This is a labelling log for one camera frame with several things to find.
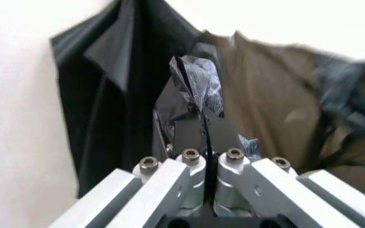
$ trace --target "metal bolt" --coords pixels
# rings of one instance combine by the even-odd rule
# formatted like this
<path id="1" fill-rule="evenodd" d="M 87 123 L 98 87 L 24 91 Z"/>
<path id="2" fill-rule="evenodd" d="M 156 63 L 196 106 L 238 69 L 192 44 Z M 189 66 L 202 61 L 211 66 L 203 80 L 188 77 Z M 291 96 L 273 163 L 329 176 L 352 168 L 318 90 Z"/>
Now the metal bolt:
<path id="1" fill-rule="evenodd" d="M 196 149 L 186 149 L 182 152 L 182 161 L 190 166 L 196 165 L 200 161 L 200 153 Z"/>
<path id="2" fill-rule="evenodd" d="M 241 164 L 243 162 L 244 153 L 241 149 L 238 148 L 230 148 L 228 152 L 226 152 L 226 160 L 230 164 Z"/>
<path id="3" fill-rule="evenodd" d="M 144 157 L 139 162 L 140 172 L 144 175 L 152 175 L 159 167 L 159 162 L 155 157 Z"/>
<path id="4" fill-rule="evenodd" d="M 171 155 L 173 153 L 173 145 L 171 143 L 167 144 L 167 146 L 165 148 L 165 152 L 167 153 L 168 157 L 171 157 Z"/>
<path id="5" fill-rule="evenodd" d="M 285 172 L 288 172 L 291 168 L 291 163 L 285 158 L 274 157 L 271 159 L 278 167 L 282 168 Z"/>

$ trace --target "white wall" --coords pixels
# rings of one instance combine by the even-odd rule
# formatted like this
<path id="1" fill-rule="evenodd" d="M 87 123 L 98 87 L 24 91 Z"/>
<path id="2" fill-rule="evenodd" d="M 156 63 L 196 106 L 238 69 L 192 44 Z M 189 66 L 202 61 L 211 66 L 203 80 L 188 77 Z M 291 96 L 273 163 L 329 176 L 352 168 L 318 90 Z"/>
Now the white wall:
<path id="1" fill-rule="evenodd" d="M 76 201 L 48 38 L 108 2 L 0 0 L 0 227 L 45 227 Z M 168 2 L 198 29 L 365 58 L 365 1 Z"/>

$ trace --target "screw head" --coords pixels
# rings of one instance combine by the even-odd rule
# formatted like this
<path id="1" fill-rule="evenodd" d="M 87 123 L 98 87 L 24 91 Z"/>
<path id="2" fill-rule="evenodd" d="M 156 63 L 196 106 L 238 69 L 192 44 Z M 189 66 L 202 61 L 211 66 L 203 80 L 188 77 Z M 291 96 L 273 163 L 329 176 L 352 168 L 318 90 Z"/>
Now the screw head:
<path id="1" fill-rule="evenodd" d="M 226 160 L 230 164 L 241 164 L 243 162 L 244 153 L 241 149 L 238 148 L 230 148 L 226 152 Z"/>
<path id="2" fill-rule="evenodd" d="M 182 161 L 190 166 L 196 165 L 200 161 L 200 153 L 196 149 L 186 149 L 182 152 Z"/>
<path id="3" fill-rule="evenodd" d="M 274 157 L 271 159 L 278 167 L 280 167 L 282 170 L 288 172 L 291 168 L 291 163 L 285 158 L 282 157 Z"/>
<path id="4" fill-rule="evenodd" d="M 153 156 L 144 157 L 139 162 L 140 172 L 144 175 L 152 175 L 159 167 L 159 162 Z"/>

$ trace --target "black plastic bag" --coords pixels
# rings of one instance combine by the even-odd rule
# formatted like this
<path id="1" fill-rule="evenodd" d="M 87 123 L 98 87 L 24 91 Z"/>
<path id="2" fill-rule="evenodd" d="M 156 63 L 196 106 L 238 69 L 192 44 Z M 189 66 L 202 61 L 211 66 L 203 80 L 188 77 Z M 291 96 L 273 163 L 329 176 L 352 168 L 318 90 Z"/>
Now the black plastic bag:
<path id="1" fill-rule="evenodd" d="M 117 0 L 51 41 L 82 197 L 152 153 L 152 113 L 199 31 L 163 0 Z"/>

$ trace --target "hex socket screw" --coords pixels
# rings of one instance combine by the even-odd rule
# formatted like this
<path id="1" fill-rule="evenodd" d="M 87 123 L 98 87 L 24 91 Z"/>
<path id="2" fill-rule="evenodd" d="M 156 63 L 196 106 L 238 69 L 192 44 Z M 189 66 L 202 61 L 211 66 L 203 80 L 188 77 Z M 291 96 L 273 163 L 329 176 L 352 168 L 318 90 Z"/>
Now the hex socket screw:
<path id="1" fill-rule="evenodd" d="M 226 161 L 230 164 L 238 165 L 243 162 L 244 153 L 241 149 L 230 148 L 226 152 Z"/>
<path id="2" fill-rule="evenodd" d="M 285 158 L 282 157 L 274 157 L 271 159 L 278 167 L 280 167 L 285 172 L 289 172 L 289 169 L 291 168 L 291 163 Z"/>
<path id="3" fill-rule="evenodd" d="M 140 172 L 144 175 L 152 175 L 159 167 L 159 162 L 155 157 L 144 157 L 139 162 Z"/>
<path id="4" fill-rule="evenodd" d="M 186 149 L 182 152 L 182 161 L 189 166 L 196 165 L 200 161 L 200 153 L 196 149 Z"/>

